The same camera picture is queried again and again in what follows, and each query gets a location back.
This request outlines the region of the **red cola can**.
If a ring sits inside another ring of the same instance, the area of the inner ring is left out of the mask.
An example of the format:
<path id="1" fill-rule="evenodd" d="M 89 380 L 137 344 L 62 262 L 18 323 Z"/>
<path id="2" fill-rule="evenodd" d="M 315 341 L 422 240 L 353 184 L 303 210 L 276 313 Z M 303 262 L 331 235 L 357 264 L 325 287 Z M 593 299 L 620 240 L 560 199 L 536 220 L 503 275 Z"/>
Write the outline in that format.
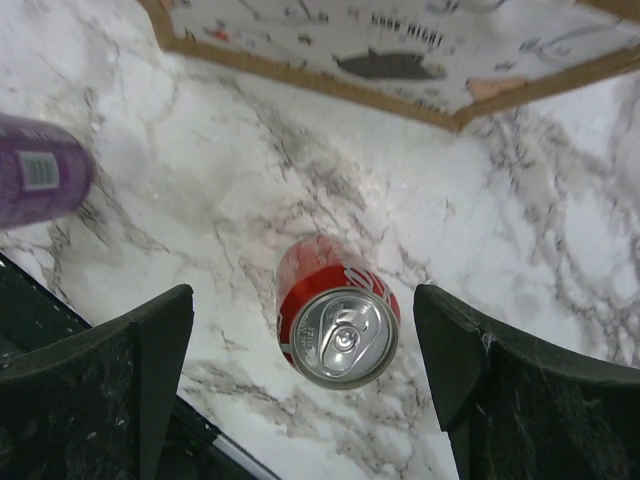
<path id="1" fill-rule="evenodd" d="M 398 346 L 392 290 L 339 239 L 310 235 L 283 255 L 276 274 L 277 339 L 310 382 L 351 390 L 378 378 Z"/>

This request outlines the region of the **burlap canvas tote bag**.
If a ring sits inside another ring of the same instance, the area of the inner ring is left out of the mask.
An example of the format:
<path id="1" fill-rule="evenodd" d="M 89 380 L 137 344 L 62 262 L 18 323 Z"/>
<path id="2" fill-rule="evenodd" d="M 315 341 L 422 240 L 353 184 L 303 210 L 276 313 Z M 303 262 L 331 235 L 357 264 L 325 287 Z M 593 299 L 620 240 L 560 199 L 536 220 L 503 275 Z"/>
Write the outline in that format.
<path id="1" fill-rule="evenodd" d="M 166 51 L 460 131 L 639 67 L 635 1 L 147 1 Z"/>

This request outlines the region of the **purple Fanta can front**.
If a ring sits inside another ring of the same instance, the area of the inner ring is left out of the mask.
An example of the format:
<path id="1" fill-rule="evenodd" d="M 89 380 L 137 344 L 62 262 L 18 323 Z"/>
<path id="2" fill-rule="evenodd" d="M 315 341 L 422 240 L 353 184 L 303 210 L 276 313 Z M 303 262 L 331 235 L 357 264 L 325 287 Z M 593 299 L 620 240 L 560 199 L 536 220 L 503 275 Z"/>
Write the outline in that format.
<path id="1" fill-rule="evenodd" d="M 94 160 L 63 128 L 1 115 L 1 228 L 72 213 L 86 199 Z"/>

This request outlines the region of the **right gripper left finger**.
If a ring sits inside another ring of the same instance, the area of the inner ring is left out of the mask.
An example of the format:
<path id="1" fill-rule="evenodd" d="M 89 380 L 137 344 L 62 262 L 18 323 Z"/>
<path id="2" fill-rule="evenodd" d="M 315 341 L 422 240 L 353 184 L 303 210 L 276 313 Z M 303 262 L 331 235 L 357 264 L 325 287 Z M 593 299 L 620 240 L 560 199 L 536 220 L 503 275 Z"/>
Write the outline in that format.
<path id="1" fill-rule="evenodd" d="M 178 285 L 1 364 L 4 479 L 152 479 L 193 326 Z"/>

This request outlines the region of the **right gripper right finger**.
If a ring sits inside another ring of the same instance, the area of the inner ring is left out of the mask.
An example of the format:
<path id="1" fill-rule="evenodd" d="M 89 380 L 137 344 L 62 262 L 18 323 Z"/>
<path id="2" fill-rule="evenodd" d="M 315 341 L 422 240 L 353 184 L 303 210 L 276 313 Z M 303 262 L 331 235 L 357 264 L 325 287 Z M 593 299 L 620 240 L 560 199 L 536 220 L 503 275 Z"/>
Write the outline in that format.
<path id="1" fill-rule="evenodd" d="M 413 315 L 461 479 L 636 479 L 639 371 L 502 323 L 435 285 Z"/>

